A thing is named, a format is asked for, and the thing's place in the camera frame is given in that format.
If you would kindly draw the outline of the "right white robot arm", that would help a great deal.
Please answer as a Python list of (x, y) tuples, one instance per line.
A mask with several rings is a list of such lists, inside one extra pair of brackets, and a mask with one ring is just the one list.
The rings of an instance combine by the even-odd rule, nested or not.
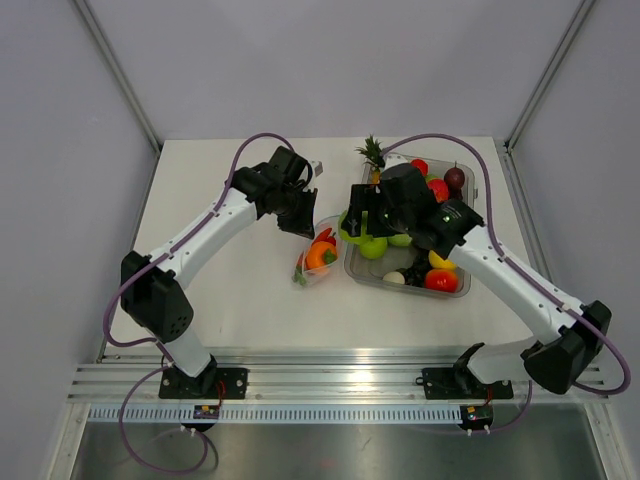
[(504, 249), (486, 219), (458, 199), (440, 203), (410, 164), (365, 186), (369, 234), (407, 234), (421, 248), (452, 260), (506, 304), (532, 336), (501, 345), (478, 343), (456, 361), (454, 384), (476, 396), (503, 380), (532, 380), (562, 395), (597, 356), (611, 320), (600, 301), (585, 304), (561, 292)]

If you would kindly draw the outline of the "orange carrot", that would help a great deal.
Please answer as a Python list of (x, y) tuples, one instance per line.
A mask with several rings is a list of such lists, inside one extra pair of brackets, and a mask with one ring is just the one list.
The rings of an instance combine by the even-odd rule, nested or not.
[(305, 254), (301, 253), (297, 259), (296, 266), (294, 269), (294, 273), (292, 276), (292, 281), (294, 283), (300, 284), (304, 286), (307, 283), (306, 275), (305, 275)]

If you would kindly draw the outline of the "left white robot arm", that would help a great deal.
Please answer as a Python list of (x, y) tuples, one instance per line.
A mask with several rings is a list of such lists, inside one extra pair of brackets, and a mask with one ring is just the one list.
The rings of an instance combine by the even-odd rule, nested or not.
[(202, 345), (186, 290), (199, 271), (234, 236), (265, 215), (278, 228), (306, 239), (314, 234), (317, 190), (323, 167), (290, 147), (253, 167), (233, 165), (219, 197), (179, 234), (147, 255), (135, 251), (121, 262), (121, 309), (145, 329), (162, 352), (160, 395), (168, 399), (242, 398), (244, 369), (220, 368)]

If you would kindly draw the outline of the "clear zip top bag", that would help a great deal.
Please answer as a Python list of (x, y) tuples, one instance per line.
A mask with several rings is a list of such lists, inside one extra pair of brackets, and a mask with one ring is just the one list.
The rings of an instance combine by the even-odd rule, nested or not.
[(310, 288), (328, 279), (341, 259), (344, 247), (338, 233), (339, 216), (321, 220), (315, 226), (315, 236), (299, 254), (291, 280), (296, 287)]

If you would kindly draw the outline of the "red chili pepper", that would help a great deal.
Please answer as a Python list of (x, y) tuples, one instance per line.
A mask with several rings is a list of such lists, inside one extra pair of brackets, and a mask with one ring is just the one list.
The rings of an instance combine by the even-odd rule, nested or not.
[(313, 240), (312, 244), (315, 245), (320, 242), (329, 243), (333, 246), (337, 244), (335, 232), (332, 228), (327, 228), (321, 231), (318, 236)]

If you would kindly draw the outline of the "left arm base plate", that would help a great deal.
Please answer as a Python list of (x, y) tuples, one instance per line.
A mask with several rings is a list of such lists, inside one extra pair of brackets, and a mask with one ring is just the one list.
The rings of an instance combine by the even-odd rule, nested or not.
[(168, 400), (242, 400), (246, 397), (249, 370), (216, 368), (189, 377), (176, 367), (162, 374), (158, 396)]

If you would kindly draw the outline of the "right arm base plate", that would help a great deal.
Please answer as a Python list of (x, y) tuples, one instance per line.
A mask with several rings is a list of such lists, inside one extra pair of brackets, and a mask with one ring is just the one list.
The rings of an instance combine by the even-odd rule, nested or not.
[(483, 384), (465, 369), (427, 367), (415, 378), (427, 400), (510, 400), (514, 391), (510, 381)]

